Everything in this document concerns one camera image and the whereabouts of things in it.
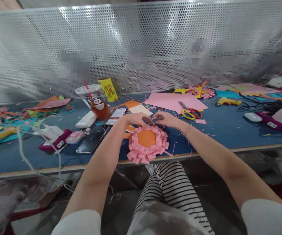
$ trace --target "yellow package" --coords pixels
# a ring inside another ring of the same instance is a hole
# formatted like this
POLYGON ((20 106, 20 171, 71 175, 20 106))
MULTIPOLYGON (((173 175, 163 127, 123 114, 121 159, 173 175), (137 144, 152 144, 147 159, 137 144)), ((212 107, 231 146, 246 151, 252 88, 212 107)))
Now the yellow package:
POLYGON ((105 96, 109 102, 113 102, 118 99, 115 87, 110 77, 99 78, 98 83, 101 85, 105 96))

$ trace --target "plastic cup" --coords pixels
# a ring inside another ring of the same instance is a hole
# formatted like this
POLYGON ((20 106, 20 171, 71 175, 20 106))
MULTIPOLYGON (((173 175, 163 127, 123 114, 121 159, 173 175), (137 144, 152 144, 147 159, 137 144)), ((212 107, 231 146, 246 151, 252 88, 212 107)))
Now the plastic cup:
POLYGON ((110 117, 108 111, 108 106, 105 100, 105 95, 102 91, 102 87, 98 84, 88 85, 79 87, 75 90, 75 93, 78 94, 86 103, 89 104, 93 113, 100 120, 106 120, 110 117))

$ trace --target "blue table surface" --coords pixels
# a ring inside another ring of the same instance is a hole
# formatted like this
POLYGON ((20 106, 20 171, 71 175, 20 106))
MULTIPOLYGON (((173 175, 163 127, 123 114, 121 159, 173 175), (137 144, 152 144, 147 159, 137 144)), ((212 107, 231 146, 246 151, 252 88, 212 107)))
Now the blue table surface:
MULTIPOLYGON (((138 102, 143 102, 147 94, 137 95, 125 95, 122 96, 118 101, 109 103, 111 107, 115 107, 127 101, 127 99, 135 99, 138 102)), ((220 142, 229 149, 236 148, 248 148, 255 146, 274 145, 282 144, 282 131, 276 131, 268 127, 263 123, 254 123, 248 121, 243 115, 245 112, 237 112, 238 107, 231 105, 217 106, 216 102, 219 97, 215 96, 210 99, 201 99, 201 101, 209 107, 205 109, 202 114, 206 120, 206 124, 198 124, 195 121, 189 121, 194 127, 203 131, 205 134, 215 135, 211 136, 216 141, 220 142)), ((68 128, 72 131, 78 130, 75 124, 89 112, 89 108, 81 99, 72 100, 71 105, 75 105, 75 111, 70 114, 65 114, 67 109, 61 108, 57 115, 47 118, 44 123, 48 125, 57 125, 61 129, 68 128)), ((32 103, 23 104, 20 107, 28 108, 33 107, 32 103)), ((191 144, 176 129, 166 127, 165 132, 168 134, 168 141, 170 143, 168 152, 172 153, 175 142, 174 154, 190 154, 195 152, 191 144)), ((48 155, 38 150, 38 147, 44 142, 41 138, 31 135, 23 136, 23 149, 26 157, 33 165, 35 169, 46 169, 46 168, 58 168, 58 156, 48 155)), ((82 141, 76 145, 66 146, 62 152, 62 166, 77 166, 86 165, 91 155, 78 154, 76 149, 79 147, 82 141)), ((128 140, 123 140, 120 149, 119 160, 127 160, 126 155, 129 152, 128 140)), ((0 174, 6 172, 19 172, 29 170, 27 164, 22 161, 19 155, 18 140, 12 140, 0 144, 0 174)))

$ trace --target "black cable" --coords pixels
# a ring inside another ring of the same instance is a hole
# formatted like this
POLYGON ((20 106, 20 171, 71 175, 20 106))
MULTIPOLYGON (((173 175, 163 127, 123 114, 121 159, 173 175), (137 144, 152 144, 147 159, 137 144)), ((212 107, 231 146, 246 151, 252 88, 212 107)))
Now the black cable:
POLYGON ((249 104, 242 102, 242 104, 239 106, 238 108, 238 112, 243 112, 243 111, 248 111, 250 109, 253 109, 254 111, 258 112, 258 111, 269 111, 272 115, 272 113, 277 112, 279 109, 282 109, 282 101, 274 101, 274 102, 258 102, 256 100, 250 99, 244 95, 242 95, 241 93, 239 93, 239 95, 247 100, 250 101, 252 103, 255 103, 256 105, 254 106, 250 106, 249 104))

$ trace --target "white sleeve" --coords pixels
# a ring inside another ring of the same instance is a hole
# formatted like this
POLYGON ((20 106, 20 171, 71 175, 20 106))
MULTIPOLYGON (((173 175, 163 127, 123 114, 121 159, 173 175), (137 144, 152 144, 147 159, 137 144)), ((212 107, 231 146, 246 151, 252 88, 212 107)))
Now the white sleeve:
POLYGON ((62 219, 51 235, 101 235, 101 216, 94 210, 73 212, 62 219))
POLYGON ((242 205, 241 214, 249 235, 282 235, 282 204, 253 199, 242 205))

